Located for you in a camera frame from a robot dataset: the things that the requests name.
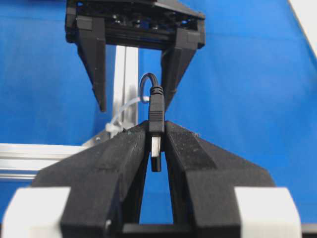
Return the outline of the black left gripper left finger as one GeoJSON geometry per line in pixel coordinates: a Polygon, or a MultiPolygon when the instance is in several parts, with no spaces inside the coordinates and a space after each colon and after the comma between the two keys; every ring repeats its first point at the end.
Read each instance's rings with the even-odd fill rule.
{"type": "Polygon", "coordinates": [[[140,218],[148,122],[40,170],[32,187],[70,187],[60,222],[65,238],[106,238],[140,218]]]}

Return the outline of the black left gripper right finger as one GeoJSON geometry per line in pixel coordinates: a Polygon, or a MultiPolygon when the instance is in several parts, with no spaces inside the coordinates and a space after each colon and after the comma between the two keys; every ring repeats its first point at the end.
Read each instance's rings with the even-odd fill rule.
{"type": "Polygon", "coordinates": [[[198,238],[239,238],[234,188],[274,187],[268,171],[170,121],[164,143],[174,223],[198,238]]]}

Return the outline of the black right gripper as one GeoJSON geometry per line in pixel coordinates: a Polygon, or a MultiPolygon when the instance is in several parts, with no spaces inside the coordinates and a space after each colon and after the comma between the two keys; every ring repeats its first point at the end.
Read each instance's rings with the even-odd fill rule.
{"type": "Polygon", "coordinates": [[[102,112],[106,111],[106,44],[164,50],[165,109],[197,48],[206,43],[205,15],[178,0],[68,0],[66,40],[76,43],[102,112]]]}

